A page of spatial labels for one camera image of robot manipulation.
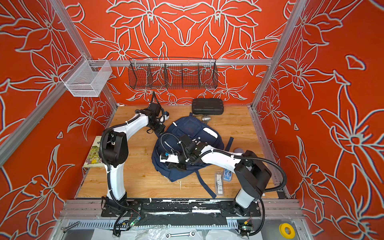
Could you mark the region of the navy blue student backpack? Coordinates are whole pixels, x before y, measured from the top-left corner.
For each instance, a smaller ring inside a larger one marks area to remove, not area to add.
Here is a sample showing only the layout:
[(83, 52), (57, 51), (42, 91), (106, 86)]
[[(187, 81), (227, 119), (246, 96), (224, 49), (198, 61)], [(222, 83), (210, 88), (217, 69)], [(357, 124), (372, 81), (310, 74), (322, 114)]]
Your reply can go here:
[(214, 148), (229, 151), (233, 137), (225, 145), (220, 134), (206, 123), (190, 113), (174, 121), (168, 129), (158, 136), (153, 153), (152, 163), (155, 170), (171, 182), (181, 180), (193, 173), (197, 174), (202, 187), (212, 197), (217, 194), (202, 179), (199, 170), (209, 164), (198, 160), (200, 147), (205, 144)]

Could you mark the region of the Chinese history picture book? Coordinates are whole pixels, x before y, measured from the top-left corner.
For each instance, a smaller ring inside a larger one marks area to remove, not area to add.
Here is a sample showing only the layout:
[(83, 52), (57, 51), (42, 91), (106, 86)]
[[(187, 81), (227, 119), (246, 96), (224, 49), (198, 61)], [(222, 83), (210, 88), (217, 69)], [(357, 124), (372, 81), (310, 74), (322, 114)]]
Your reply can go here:
[(94, 142), (83, 164), (84, 168), (104, 167), (104, 163), (102, 162), (99, 156), (101, 137), (102, 136), (95, 137)]

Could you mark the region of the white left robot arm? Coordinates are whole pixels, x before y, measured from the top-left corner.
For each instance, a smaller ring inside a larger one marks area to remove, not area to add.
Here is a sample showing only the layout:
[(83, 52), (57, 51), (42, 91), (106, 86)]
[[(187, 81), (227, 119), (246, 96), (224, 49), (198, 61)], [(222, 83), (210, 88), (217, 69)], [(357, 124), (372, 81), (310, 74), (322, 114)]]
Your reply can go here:
[(136, 110), (128, 121), (103, 131), (99, 156), (107, 173), (108, 193), (106, 203), (118, 209), (127, 209), (127, 192), (124, 186), (124, 164), (129, 156), (128, 140), (139, 130), (148, 127), (157, 135), (164, 132), (165, 121), (169, 119), (160, 104), (149, 104), (142, 110)]

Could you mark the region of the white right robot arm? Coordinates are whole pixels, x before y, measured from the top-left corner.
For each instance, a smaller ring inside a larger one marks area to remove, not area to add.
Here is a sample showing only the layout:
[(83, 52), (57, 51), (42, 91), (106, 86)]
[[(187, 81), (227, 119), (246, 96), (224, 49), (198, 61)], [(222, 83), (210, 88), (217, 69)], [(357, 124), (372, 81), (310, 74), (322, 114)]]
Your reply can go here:
[[(251, 151), (242, 154), (228, 152), (207, 143), (194, 142), (186, 135), (181, 139), (177, 138), (176, 143), (182, 151), (165, 150), (160, 154), (162, 163), (171, 163), (175, 167), (203, 163), (221, 167), (236, 175), (241, 189), (235, 197), (231, 212), (239, 216), (247, 215), (250, 205), (257, 200), (260, 201), (264, 193), (281, 190), (287, 184), (287, 174), (277, 163), (259, 158)], [(276, 187), (267, 188), (272, 172), (266, 164), (281, 173), (283, 179)]]

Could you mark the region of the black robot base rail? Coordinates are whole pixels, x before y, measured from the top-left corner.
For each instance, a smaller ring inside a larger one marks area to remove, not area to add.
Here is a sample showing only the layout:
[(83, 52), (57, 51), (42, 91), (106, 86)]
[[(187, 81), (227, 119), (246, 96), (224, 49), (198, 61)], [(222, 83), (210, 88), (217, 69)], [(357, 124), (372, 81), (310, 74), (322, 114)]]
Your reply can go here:
[(261, 210), (252, 202), (247, 209), (235, 205), (232, 199), (128, 199), (122, 208), (113, 200), (103, 197), (102, 217), (118, 217), (124, 211), (127, 217), (175, 214), (215, 214), (220, 217), (260, 217)]

